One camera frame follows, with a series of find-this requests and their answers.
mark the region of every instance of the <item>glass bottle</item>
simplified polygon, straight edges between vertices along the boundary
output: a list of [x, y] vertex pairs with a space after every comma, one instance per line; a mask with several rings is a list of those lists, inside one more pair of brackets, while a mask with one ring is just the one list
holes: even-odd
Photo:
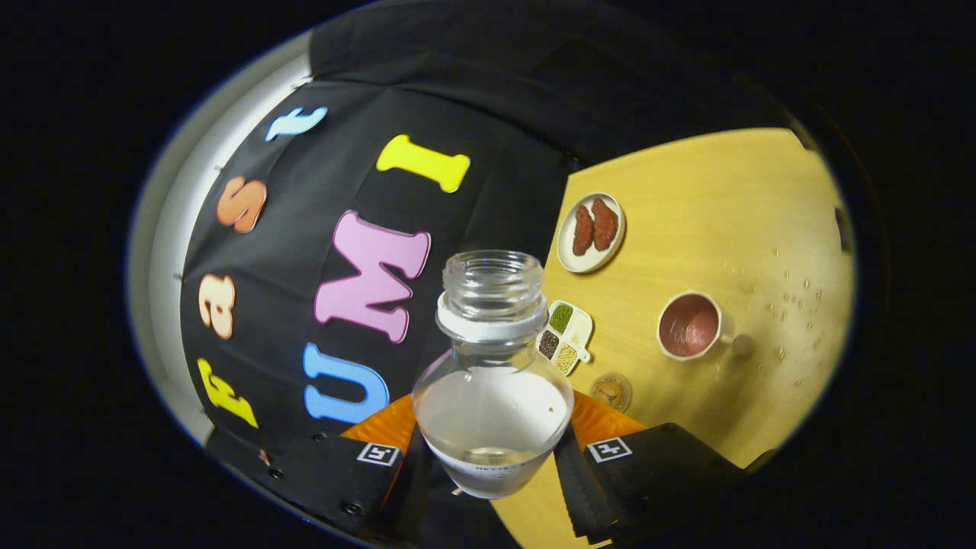
[[549, 319], [536, 258], [483, 250], [444, 269], [437, 325], [453, 340], [414, 386], [427, 445], [459, 488], [497, 499], [528, 484], [573, 410], [566, 376], [535, 347]]

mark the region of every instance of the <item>mug handle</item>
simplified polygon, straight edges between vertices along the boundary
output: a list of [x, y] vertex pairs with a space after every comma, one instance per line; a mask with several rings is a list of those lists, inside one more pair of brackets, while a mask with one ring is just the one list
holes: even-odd
[[721, 342], [731, 346], [732, 354], [740, 357], [751, 355], [752, 351], [755, 349], [755, 342], [751, 337], [745, 334], [739, 334], [735, 337], [728, 334], [722, 334]]

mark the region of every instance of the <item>clear liquid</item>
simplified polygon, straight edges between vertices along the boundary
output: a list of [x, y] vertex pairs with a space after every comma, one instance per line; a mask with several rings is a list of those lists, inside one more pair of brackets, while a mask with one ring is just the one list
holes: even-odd
[[513, 367], [473, 367], [434, 382], [415, 409], [451, 479], [497, 499], [535, 475], [569, 422], [571, 406], [545, 379]]

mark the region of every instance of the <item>wooden table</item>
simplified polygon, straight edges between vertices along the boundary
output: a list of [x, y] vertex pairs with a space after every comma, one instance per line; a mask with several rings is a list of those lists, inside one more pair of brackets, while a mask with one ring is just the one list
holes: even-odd
[[[572, 274], [554, 233], [543, 284], [550, 301], [593, 318], [592, 361], [570, 374], [573, 387], [589, 393], [600, 374], [622, 373], [633, 385], [627, 415], [673, 421], [739, 467], [782, 444], [830, 381], [851, 316], [855, 252], [841, 250], [834, 209], [844, 205], [820, 156], [786, 129], [665, 144], [570, 176], [560, 221], [597, 191], [626, 215], [619, 252]], [[658, 314], [687, 289], [711, 294], [753, 338], [751, 357], [661, 353]], [[493, 505], [523, 547], [588, 546], [573, 535], [552, 458]]]

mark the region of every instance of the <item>letter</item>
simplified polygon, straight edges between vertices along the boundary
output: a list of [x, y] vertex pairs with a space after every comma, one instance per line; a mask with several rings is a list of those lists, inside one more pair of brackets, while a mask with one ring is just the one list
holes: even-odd
[[410, 137], [398, 135], [389, 140], [376, 160], [376, 169], [385, 172], [399, 168], [432, 179], [444, 192], [454, 192], [461, 186], [471, 159], [463, 154], [448, 156], [436, 150], [410, 143]]
[[263, 182], [250, 181], [237, 176], [227, 182], [224, 193], [217, 202], [217, 221], [221, 225], [234, 225], [237, 232], [250, 232], [258, 223], [258, 216], [267, 200], [267, 188]]
[[404, 234], [390, 231], [359, 219], [349, 210], [336, 224], [332, 244], [352, 263], [359, 274], [324, 282], [315, 293], [315, 318], [322, 323], [332, 318], [382, 331], [392, 343], [407, 336], [410, 316], [397, 307], [393, 311], [373, 309], [371, 305], [409, 299], [413, 291], [381, 264], [399, 268], [407, 278], [424, 270], [430, 251], [430, 234]]
[[305, 410], [315, 419], [329, 417], [355, 424], [389, 404], [386, 382], [372, 368], [322, 355], [311, 343], [305, 345], [302, 363], [305, 375], [311, 379], [319, 375], [328, 375], [358, 383], [366, 390], [366, 398], [362, 402], [350, 402], [322, 395], [317, 389], [308, 385], [305, 387]]
[[242, 397], [234, 397], [234, 390], [227, 385], [223, 379], [214, 375], [213, 368], [204, 359], [197, 359], [196, 365], [200, 368], [200, 377], [203, 378], [203, 387], [207, 390], [207, 397], [210, 402], [218, 408], [223, 408], [228, 412], [248, 422], [248, 425], [258, 429], [258, 420], [254, 417], [254, 410], [251, 405]]
[[312, 114], [301, 116], [299, 113], [302, 112], [302, 108], [298, 107], [284, 116], [278, 116], [274, 122], [271, 122], [271, 127], [267, 129], [267, 136], [264, 137], [264, 140], [268, 142], [278, 136], [303, 134], [321, 122], [328, 110], [328, 108], [320, 106]]
[[214, 331], [222, 339], [230, 339], [234, 333], [234, 319], [230, 310], [234, 307], [234, 281], [230, 276], [223, 279], [205, 274], [200, 280], [200, 318], [205, 326], [213, 324]]

